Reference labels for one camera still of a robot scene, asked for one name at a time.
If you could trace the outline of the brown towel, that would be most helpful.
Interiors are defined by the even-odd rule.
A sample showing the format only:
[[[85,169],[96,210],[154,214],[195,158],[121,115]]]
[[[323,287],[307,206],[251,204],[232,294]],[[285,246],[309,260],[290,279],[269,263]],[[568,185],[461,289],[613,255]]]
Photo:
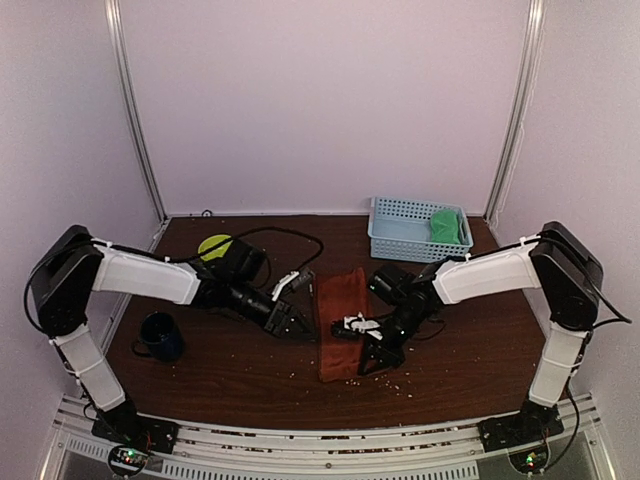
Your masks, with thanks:
[[[338,275],[318,274],[313,281],[314,319],[319,332],[319,367],[321,382],[349,380],[357,376],[363,340],[344,340],[331,333],[335,321],[345,316],[372,314],[367,279],[362,267]]]

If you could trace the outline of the green towel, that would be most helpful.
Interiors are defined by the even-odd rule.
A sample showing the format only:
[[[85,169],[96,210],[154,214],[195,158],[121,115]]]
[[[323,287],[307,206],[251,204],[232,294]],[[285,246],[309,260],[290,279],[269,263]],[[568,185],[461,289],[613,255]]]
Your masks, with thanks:
[[[457,213],[451,209],[438,210],[429,220],[430,240],[433,243],[460,245]]]

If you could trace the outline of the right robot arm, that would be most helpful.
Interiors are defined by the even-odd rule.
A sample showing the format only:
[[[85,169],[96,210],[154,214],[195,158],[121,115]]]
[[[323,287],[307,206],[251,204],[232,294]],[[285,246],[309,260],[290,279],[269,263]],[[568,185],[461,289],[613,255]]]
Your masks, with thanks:
[[[345,327],[364,338],[360,375],[396,368],[404,345],[442,308],[516,290],[539,290],[550,311],[550,331],[519,411],[503,425],[530,442],[551,428],[557,403],[581,366],[599,313],[603,268],[560,222],[493,252],[429,263],[418,274],[387,263],[368,281],[369,290],[392,311],[380,320],[363,315]]]

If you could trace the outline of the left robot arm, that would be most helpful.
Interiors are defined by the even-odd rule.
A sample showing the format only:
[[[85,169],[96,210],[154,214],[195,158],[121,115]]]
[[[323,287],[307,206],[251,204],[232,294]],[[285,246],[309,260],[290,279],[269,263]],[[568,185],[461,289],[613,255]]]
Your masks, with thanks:
[[[95,292],[155,298],[195,309],[227,309],[276,337],[314,340],[314,323],[285,300],[308,282],[305,264],[265,293],[252,282],[266,254],[240,233],[198,253],[175,258],[107,242],[82,225],[69,227],[32,268],[24,314],[45,335],[93,403],[99,421],[123,444],[137,442],[144,424],[88,327]]]

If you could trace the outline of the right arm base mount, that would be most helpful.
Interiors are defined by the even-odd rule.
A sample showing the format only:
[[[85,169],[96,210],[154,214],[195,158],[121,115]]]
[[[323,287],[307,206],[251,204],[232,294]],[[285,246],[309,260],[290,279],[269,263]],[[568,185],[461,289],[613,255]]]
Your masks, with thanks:
[[[524,412],[482,420],[477,428],[485,452],[542,442],[548,436],[564,432],[557,414],[548,417]]]

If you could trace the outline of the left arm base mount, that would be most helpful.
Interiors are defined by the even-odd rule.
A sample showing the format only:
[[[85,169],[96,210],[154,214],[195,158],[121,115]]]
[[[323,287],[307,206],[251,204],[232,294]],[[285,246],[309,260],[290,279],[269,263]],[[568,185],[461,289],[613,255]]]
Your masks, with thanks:
[[[138,416],[132,425],[109,427],[95,420],[91,434],[95,437],[124,444],[146,452],[170,454],[176,443],[179,425],[173,421]]]

